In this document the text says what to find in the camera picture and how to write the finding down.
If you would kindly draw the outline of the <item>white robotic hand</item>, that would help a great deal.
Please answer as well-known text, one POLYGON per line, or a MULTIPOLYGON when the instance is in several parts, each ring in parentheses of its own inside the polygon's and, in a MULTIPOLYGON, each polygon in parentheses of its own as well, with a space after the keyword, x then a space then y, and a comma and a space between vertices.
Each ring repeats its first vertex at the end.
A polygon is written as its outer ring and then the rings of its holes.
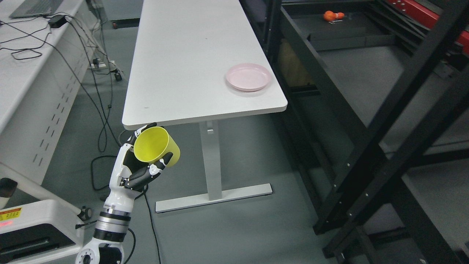
MULTIPOLYGON (((156 126, 157 122, 152 122, 140 127, 136 130, 136 137, 156 126)), ((109 181, 110 194, 104 202, 106 213, 129 215, 140 191, 159 177, 174 155, 172 152, 167 152, 161 159, 148 165, 135 157, 133 152, 135 141, 135 137, 129 137, 119 149, 109 181)))

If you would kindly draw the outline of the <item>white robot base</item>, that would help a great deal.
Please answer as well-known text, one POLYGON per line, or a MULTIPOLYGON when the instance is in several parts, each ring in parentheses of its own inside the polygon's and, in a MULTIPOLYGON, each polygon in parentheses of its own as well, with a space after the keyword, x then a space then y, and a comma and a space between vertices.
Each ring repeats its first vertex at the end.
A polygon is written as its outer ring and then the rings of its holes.
POLYGON ((84 244, 78 225, 91 215, 90 208, 78 208, 1 165, 2 264, 73 264, 84 244), (37 201, 7 208, 16 190, 37 201))

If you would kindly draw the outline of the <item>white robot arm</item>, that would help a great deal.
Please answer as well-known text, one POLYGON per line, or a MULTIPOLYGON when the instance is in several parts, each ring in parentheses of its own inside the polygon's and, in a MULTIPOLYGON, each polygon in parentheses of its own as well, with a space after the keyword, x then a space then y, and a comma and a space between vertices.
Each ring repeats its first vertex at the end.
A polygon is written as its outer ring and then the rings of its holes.
POLYGON ((120 147, 91 240, 75 258, 77 264, 122 264, 123 241, 135 199, 145 186, 173 166, 180 149, 167 130, 155 122, 135 130, 120 147))

